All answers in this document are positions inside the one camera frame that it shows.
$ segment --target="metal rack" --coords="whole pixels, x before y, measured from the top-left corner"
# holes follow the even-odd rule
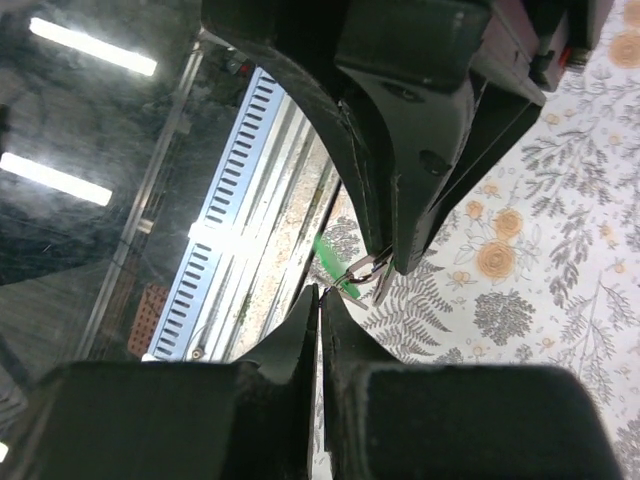
[[[238,323],[246,320],[245,302],[251,298],[248,297],[252,293],[251,286],[266,257],[272,253],[268,247],[274,249],[270,241],[305,167],[315,132],[289,97],[283,101],[282,111],[282,121],[274,125],[275,141],[267,168],[258,184],[242,233],[243,243],[249,244],[249,248],[245,248],[241,255],[227,252],[227,270],[212,284],[211,303],[214,308],[209,315],[201,317],[202,332],[194,337],[193,347],[189,349],[191,358],[194,358],[194,353],[195,359],[206,361],[225,358]]]
[[[286,117],[281,108],[284,98],[282,88],[264,70],[256,69],[151,341],[149,353],[155,358],[183,359],[196,324],[208,316],[210,291],[224,271],[222,263],[233,243],[228,239],[241,233],[243,205],[252,200],[248,196],[252,181],[260,165],[268,163],[276,140],[270,132],[285,120],[276,121]]]

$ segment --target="metal frame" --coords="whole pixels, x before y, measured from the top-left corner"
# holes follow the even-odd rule
[[[283,205],[297,183],[303,162],[301,157],[313,136],[309,121],[295,103],[286,97],[282,104],[283,120],[272,131],[273,146],[262,178],[256,180],[256,196],[247,203],[247,224],[241,233],[246,244],[242,254],[225,252],[228,269],[218,275],[211,286],[213,306],[201,315],[200,335],[193,339],[190,353],[202,352],[202,360],[221,361],[242,314],[242,306],[266,253]]]
[[[298,293],[297,290],[299,289],[300,282],[304,281],[308,270],[310,254],[313,253],[313,240],[318,232],[324,228],[322,224],[328,220],[335,198],[340,190],[340,177],[338,176],[338,172],[336,172],[326,152],[325,155],[327,163],[318,181],[316,191],[320,194],[318,202],[309,209],[303,221],[295,247],[282,271],[278,291],[276,292],[273,302],[271,302],[269,312],[264,320],[262,320],[259,341],[262,341],[282,323],[293,305],[297,297],[296,293]]]
[[[210,230],[210,239],[189,241],[151,341],[149,353],[155,358],[183,359],[196,324],[208,317],[214,277],[220,278],[225,271],[224,245],[221,248],[216,237],[238,231],[239,215],[264,161],[263,152],[269,148],[269,134],[284,96],[264,70],[256,69],[198,216],[197,224]]]

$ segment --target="fern print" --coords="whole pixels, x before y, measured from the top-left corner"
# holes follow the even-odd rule
[[[609,312],[606,319],[602,315],[605,309]],[[594,399],[600,405],[607,405],[613,391],[604,361],[611,360],[615,353],[613,332],[640,326],[640,322],[618,286],[602,282],[602,272],[593,295],[576,296],[567,303],[565,313],[567,322],[560,340],[566,347],[552,361],[574,372]]]
[[[460,349],[458,347],[453,347],[444,355],[440,355],[434,363],[437,365],[453,365],[462,363],[463,361],[464,359],[462,358],[462,352]]]
[[[434,253],[428,251],[411,276],[396,278],[387,300],[363,324],[385,348],[407,363],[433,356],[433,348],[440,343],[432,332],[450,332],[438,317],[438,312],[450,313],[453,307],[441,297],[434,278],[443,270],[428,260]]]
[[[599,205],[611,203],[610,182],[606,175],[608,157],[592,138],[594,121],[587,130],[569,130],[556,137],[538,137],[522,148],[525,168],[534,173],[528,179],[526,199],[536,197],[532,205],[534,217],[542,214],[563,217],[567,214],[567,190]]]
[[[640,82],[637,79],[627,76],[624,81],[618,82],[611,69],[603,65],[592,69],[589,80],[587,83],[587,77],[584,75],[572,76],[563,82],[560,89],[563,93],[580,99],[577,113],[598,115],[598,118],[612,120],[622,100],[630,101],[633,105],[640,94]]]
[[[451,230],[457,230],[460,225],[460,214],[456,209],[451,210],[451,213],[447,216],[442,226],[436,233],[433,239],[433,243],[438,245],[444,245],[451,238]]]
[[[625,428],[618,428],[617,434],[613,448],[624,476],[629,480],[640,480],[640,411]]]
[[[593,234],[587,227],[589,213],[580,206],[569,215],[561,229],[563,240],[551,250],[551,262],[560,273],[551,279],[549,291],[559,307],[564,306],[570,290],[578,283],[578,265],[587,260],[593,245]]]
[[[630,161],[640,158],[640,136],[637,143],[625,149],[622,156]],[[617,186],[631,191],[629,202],[623,207],[622,226],[630,229],[625,240],[631,251],[640,252],[640,162],[635,162],[632,172],[623,175]]]

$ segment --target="gray leaf print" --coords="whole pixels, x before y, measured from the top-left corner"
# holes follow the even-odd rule
[[[624,477],[640,480],[640,412],[627,423],[627,428],[618,428],[618,440],[613,448]]]
[[[411,276],[396,277],[385,303],[373,312],[363,327],[400,360],[415,363],[433,354],[430,347],[440,345],[430,329],[450,330],[440,321],[437,311],[451,312],[453,307],[440,295],[434,273],[443,270],[426,257]]]
[[[456,209],[452,210],[447,216],[444,223],[436,233],[433,239],[434,243],[438,245],[444,245],[451,238],[451,230],[457,230],[460,222],[460,214]]]
[[[569,130],[555,138],[538,137],[522,148],[522,161],[527,170],[534,172],[534,178],[525,182],[525,198],[539,197],[533,203],[534,217],[543,213],[551,218],[565,216],[563,198],[567,189],[595,198],[600,205],[612,201],[606,170],[608,158],[591,135],[596,125],[594,121],[584,131]]]
[[[569,290],[578,283],[577,266],[587,260],[589,247],[593,245],[593,234],[586,226],[589,213],[590,210],[579,206],[569,215],[561,230],[564,238],[551,251],[551,262],[561,272],[551,280],[549,291],[559,307],[564,306]]]
[[[533,357],[533,350],[529,345],[523,343],[517,348],[516,358],[520,360],[520,363],[526,363],[531,357]]]
[[[506,345],[511,337],[523,337],[531,330],[531,314],[536,309],[512,290],[508,294],[493,292],[476,298],[475,323],[482,335],[496,345]]]
[[[610,312],[607,321],[598,315],[601,302]],[[563,326],[561,340],[566,348],[551,360],[574,372],[598,404],[609,404],[613,395],[612,381],[604,361],[613,358],[615,353],[611,327],[619,331],[638,324],[629,301],[615,286],[604,285],[600,272],[593,295],[572,299],[565,313],[568,320]]]
[[[324,440],[322,438],[322,434],[324,433],[324,397],[322,391],[316,393],[316,404],[313,415],[314,424],[317,426],[313,429],[313,451],[317,455],[320,453],[320,449],[324,447]]]
[[[356,221],[347,217],[338,217],[335,224],[327,227],[322,238],[340,261],[348,265],[360,251],[359,231]],[[313,259],[309,275],[316,280],[324,280],[328,277],[317,256]]]
[[[629,152],[636,158],[640,156],[640,142],[633,150],[628,149],[626,154]],[[625,235],[626,243],[632,252],[640,252],[640,162],[636,162],[630,174],[620,177],[617,187],[631,189],[629,201],[622,210],[622,226],[631,227],[631,232]]]
[[[453,260],[454,265],[462,265],[476,256],[476,251],[471,245],[462,245],[456,258]]]
[[[444,355],[440,355],[438,358],[436,358],[436,361],[434,363],[438,364],[438,365],[442,365],[442,364],[454,364],[454,363],[462,363],[462,352],[460,351],[460,349],[458,347],[453,347],[450,348],[449,351],[447,353],[445,353]]]
[[[631,127],[634,130],[640,130],[640,98],[636,97],[635,105],[625,105],[622,109],[623,115],[618,120],[623,125]]]

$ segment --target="orange flower print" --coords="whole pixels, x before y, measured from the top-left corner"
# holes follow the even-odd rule
[[[560,123],[560,117],[555,113],[547,113],[547,116],[544,117],[544,121],[549,125],[558,125]]]
[[[549,337],[545,337],[542,339],[541,342],[536,343],[536,345],[540,347],[540,353],[544,352],[545,350],[549,350],[550,348],[553,348],[555,344],[556,344],[556,341]]]
[[[484,187],[482,187],[482,193],[484,193],[487,198],[500,198],[498,194],[498,186],[492,183],[487,183]]]
[[[467,355],[467,358],[469,360],[475,359],[476,362],[479,362],[482,357],[485,357],[487,356],[487,354],[491,353],[491,347],[483,345],[482,342],[472,342],[470,338],[467,338],[467,345],[469,345],[470,347],[470,355]]]
[[[624,6],[624,23],[640,28],[640,0],[631,0]]]
[[[478,220],[482,216],[482,211],[484,210],[484,205],[475,200],[467,203],[467,215],[471,220]]]
[[[476,258],[478,270],[493,280],[508,277],[513,271],[515,260],[513,249],[500,241],[485,244]]]
[[[522,230],[522,215],[511,208],[498,213],[493,221],[499,240],[507,241],[515,237]]]
[[[640,33],[617,35],[609,47],[609,59],[620,68],[640,67]]]
[[[622,139],[620,138],[620,135],[616,135],[615,133],[613,135],[609,135],[609,145],[613,145],[615,147],[621,143]]]
[[[471,274],[469,272],[453,272],[453,274],[448,275],[451,281],[447,283],[447,285],[453,286],[453,291],[456,291],[458,288],[461,288],[465,285],[469,285],[472,283],[476,283],[475,280],[471,280]]]
[[[607,225],[606,223],[603,223],[602,225],[600,225],[600,238],[607,238],[612,233],[613,233],[613,230],[611,230],[611,227],[609,225]]]

